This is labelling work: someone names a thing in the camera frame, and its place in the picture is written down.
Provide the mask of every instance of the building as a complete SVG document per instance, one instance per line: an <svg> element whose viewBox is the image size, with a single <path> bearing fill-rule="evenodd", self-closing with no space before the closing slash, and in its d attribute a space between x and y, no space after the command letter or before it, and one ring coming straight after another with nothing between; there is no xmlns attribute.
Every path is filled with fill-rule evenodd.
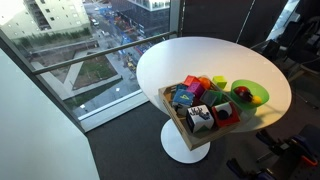
<svg viewBox="0 0 320 180"><path fill-rule="evenodd" d="M77 32L90 28L82 0L2 2L0 28L9 39Z"/></svg>
<svg viewBox="0 0 320 180"><path fill-rule="evenodd" d="M113 0L112 8L121 19L135 27L143 37L169 29L170 0Z"/></svg>

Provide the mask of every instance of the dark carpet floor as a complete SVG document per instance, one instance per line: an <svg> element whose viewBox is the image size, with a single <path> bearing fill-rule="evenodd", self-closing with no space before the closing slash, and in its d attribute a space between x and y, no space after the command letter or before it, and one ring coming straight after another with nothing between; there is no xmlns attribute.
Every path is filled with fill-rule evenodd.
<svg viewBox="0 0 320 180"><path fill-rule="evenodd" d="M292 83L292 90L320 106L317 83L301 77ZM294 94L289 111L266 129L275 138L288 138L306 124L320 127L319 115L319 110ZM235 157L243 169L254 171L277 159L255 162L268 148L253 131L228 134L211 142L207 156L195 164L179 163L166 154L160 142L162 126L168 119L147 102L86 133L101 180L232 180L237 177L227 168L228 159Z"/></svg>

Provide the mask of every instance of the small box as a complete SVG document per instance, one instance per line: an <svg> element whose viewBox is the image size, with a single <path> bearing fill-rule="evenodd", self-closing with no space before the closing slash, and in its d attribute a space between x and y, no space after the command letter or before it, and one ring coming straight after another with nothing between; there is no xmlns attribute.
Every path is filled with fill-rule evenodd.
<svg viewBox="0 0 320 180"><path fill-rule="evenodd" d="M211 108L215 105L221 104L222 98L223 98L222 92L206 90L200 97L200 101Z"/></svg>
<svg viewBox="0 0 320 180"><path fill-rule="evenodd" d="M212 81L221 89L224 89L227 85L227 80L224 76L213 76Z"/></svg>
<svg viewBox="0 0 320 180"><path fill-rule="evenodd" d="M186 120L192 133L208 131L214 124L214 119L205 105L188 108Z"/></svg>
<svg viewBox="0 0 320 180"><path fill-rule="evenodd" d="M183 89L178 89L172 100L174 110L183 116L186 116L187 110L193 103L194 94Z"/></svg>
<svg viewBox="0 0 320 180"><path fill-rule="evenodd" d="M193 82L187 88L188 92L193 93L197 98L200 98L205 91L200 82Z"/></svg>
<svg viewBox="0 0 320 180"><path fill-rule="evenodd" d="M186 77L186 79L184 80L183 84L186 86L190 86L191 83L193 83L193 82L200 82L200 80L195 76L188 75Z"/></svg>
<svg viewBox="0 0 320 180"><path fill-rule="evenodd" d="M184 89L186 90L188 88L188 86L184 85L184 84L177 84L176 86L172 86L171 87L171 99L173 99L174 95L176 94L178 89Z"/></svg>
<svg viewBox="0 0 320 180"><path fill-rule="evenodd" d="M212 107L212 114L218 127L240 122L239 114L232 101Z"/></svg>

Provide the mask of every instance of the chair leg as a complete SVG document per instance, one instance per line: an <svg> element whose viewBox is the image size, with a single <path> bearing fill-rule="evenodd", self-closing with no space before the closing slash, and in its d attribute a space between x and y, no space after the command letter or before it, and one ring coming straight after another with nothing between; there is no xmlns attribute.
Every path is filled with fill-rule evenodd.
<svg viewBox="0 0 320 180"><path fill-rule="evenodd" d="M303 75L306 71L304 71L303 69L300 69L298 72L296 72L293 76L288 77L288 82L292 82L293 80L297 79L298 77L300 77L301 75Z"/></svg>
<svg viewBox="0 0 320 180"><path fill-rule="evenodd" d="M300 94L296 93L296 92L293 92L293 94L295 94L297 97L299 97L302 101L304 101L307 105L309 105L310 107L312 107L313 109L315 110L318 110L319 107L314 105L312 102L308 101L307 99L305 99L304 97L302 97Z"/></svg>
<svg viewBox="0 0 320 180"><path fill-rule="evenodd" d="M259 157L256 160L256 163L261 163L262 161L265 161L265 160L271 158L272 156L274 156L274 153L273 152L268 152L268 153L264 154L263 156Z"/></svg>

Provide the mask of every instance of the white building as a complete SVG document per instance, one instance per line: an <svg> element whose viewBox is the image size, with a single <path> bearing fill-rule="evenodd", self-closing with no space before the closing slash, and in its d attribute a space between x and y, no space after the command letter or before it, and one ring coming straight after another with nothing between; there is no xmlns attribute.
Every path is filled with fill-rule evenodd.
<svg viewBox="0 0 320 180"><path fill-rule="evenodd" d="M0 28L11 40L90 28L82 0L11 0L10 3L0 0L0 3Z"/></svg>
<svg viewBox="0 0 320 180"><path fill-rule="evenodd" d="M170 0L128 0L148 11L158 11L170 8Z"/></svg>

